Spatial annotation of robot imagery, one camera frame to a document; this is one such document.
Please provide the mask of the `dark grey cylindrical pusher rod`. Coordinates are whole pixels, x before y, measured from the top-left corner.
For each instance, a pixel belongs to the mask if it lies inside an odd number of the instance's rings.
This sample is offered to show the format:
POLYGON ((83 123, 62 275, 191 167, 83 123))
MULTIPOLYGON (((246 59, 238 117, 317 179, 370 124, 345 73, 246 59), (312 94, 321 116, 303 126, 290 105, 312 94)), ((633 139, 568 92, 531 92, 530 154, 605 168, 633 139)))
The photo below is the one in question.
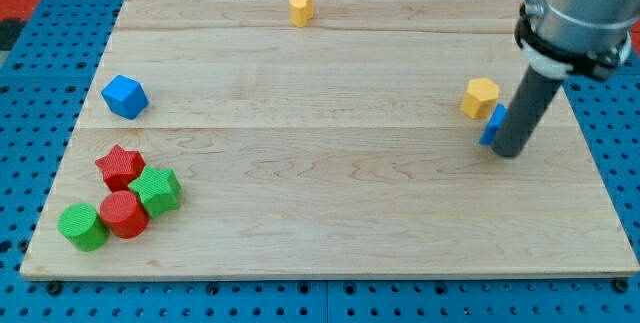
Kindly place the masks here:
POLYGON ((514 158, 522 152, 563 82, 527 68, 491 144, 494 153, 514 158))

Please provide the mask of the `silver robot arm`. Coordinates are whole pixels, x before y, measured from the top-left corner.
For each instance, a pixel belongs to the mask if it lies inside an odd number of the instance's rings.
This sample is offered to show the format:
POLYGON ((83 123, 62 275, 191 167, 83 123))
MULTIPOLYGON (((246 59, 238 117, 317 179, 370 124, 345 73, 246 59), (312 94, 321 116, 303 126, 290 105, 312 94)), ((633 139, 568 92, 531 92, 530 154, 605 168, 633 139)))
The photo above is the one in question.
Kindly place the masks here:
POLYGON ((628 58, 639 0, 526 0, 514 38, 528 68, 491 144, 518 156, 572 75, 605 81, 628 58))

